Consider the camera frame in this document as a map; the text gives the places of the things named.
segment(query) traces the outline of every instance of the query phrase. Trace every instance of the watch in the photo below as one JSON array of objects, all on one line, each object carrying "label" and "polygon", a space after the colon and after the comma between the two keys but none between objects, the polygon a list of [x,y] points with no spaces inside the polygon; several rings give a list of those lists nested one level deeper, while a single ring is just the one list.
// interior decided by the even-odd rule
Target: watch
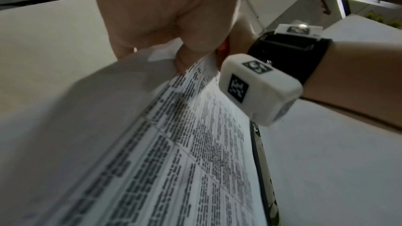
[{"label": "watch", "polygon": [[314,31],[314,28],[320,27],[310,30],[306,25],[280,26],[282,29],[278,27],[276,31],[260,36],[247,54],[269,63],[304,84],[320,63],[332,40],[321,38],[320,32]]}]

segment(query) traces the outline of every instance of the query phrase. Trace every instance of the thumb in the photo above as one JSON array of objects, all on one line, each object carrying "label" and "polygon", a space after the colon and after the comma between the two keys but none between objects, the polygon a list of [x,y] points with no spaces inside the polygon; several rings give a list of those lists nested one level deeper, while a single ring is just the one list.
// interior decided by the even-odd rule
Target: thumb
[{"label": "thumb", "polygon": [[175,67],[179,73],[186,74],[188,68],[207,54],[208,52],[194,51],[183,44],[176,54]]}]

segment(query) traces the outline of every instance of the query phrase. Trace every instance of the black wristband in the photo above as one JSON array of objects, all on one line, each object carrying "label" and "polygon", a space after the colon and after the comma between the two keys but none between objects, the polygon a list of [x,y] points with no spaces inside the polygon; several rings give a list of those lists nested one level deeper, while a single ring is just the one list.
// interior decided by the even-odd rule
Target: black wristband
[{"label": "black wristband", "polygon": [[250,47],[248,55],[271,65],[304,84],[325,55],[331,39],[316,39],[274,34],[260,36]]}]

